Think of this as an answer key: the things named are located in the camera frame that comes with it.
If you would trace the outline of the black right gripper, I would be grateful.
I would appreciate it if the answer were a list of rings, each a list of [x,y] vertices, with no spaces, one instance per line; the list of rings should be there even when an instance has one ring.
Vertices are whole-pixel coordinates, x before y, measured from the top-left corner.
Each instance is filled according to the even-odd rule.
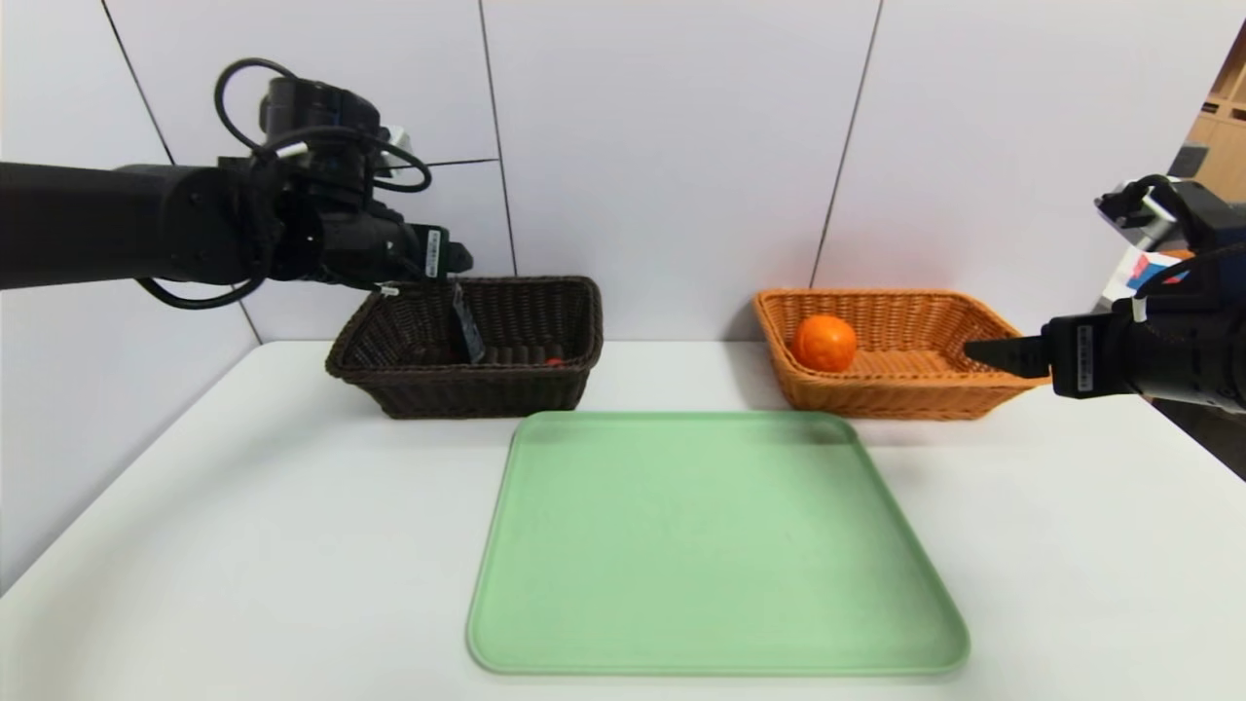
[[[1200,314],[1077,314],[1050,319],[1042,336],[974,339],[963,354],[1015,379],[1053,377],[1055,393],[1100,398],[1197,395]]]

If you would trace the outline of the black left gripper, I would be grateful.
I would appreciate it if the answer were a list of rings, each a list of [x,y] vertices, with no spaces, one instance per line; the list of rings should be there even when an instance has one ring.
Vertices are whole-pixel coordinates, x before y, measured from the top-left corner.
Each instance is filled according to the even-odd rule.
[[[364,280],[371,283],[435,280],[467,274],[473,256],[461,242],[449,242],[445,228],[412,225],[401,215],[365,214],[368,232]],[[449,265],[442,261],[449,252]]]

